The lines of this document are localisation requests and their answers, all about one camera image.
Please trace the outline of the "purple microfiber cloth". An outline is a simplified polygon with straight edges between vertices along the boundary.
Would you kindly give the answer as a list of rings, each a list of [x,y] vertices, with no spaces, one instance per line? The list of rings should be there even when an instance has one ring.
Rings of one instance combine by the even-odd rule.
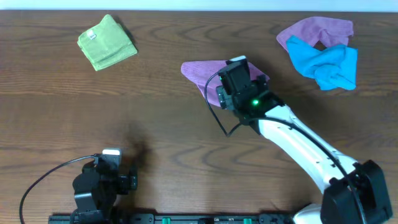
[[[205,95],[205,84],[208,79],[218,72],[220,69],[226,66],[225,60],[202,60],[202,61],[190,61],[184,62],[181,66],[181,73],[191,82],[196,84],[202,95]],[[220,107],[218,101],[218,95],[216,93],[216,87],[221,86],[221,80],[218,76],[215,76],[208,84],[207,98],[208,102],[213,105]]]

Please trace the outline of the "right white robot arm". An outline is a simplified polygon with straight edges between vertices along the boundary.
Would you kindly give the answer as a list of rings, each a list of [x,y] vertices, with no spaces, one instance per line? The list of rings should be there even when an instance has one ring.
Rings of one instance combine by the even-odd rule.
[[[361,164],[329,145],[269,91],[265,76],[219,79],[221,107],[283,149],[322,193],[322,203],[301,209],[293,223],[385,223],[392,217],[386,180],[374,161]]]

